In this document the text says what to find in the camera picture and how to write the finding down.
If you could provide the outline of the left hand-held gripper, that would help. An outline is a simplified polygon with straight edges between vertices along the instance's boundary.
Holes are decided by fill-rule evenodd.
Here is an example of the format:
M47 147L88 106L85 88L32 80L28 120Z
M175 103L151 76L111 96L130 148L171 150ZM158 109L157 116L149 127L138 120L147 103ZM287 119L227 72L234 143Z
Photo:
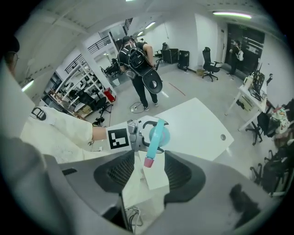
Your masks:
M147 152L150 140L143 134L148 127L155 127L159 118L143 116L106 128L107 144L111 152L145 151Z

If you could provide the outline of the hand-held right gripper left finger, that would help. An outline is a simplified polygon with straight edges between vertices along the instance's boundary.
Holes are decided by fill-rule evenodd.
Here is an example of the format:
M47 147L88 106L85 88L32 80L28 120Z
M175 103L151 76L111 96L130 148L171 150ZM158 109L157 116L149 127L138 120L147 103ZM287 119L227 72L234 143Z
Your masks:
M134 151L101 157L94 171L94 180L105 192L121 194L134 171L134 164Z

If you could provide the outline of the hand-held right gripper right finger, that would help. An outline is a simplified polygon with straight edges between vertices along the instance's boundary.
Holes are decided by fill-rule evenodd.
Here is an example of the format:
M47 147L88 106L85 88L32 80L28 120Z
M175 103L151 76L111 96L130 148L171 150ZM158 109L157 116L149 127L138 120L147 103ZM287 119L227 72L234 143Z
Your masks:
M170 189L170 192L164 196L164 203L190 201L205 185L204 171L170 151L165 151L164 157L164 171L168 177Z

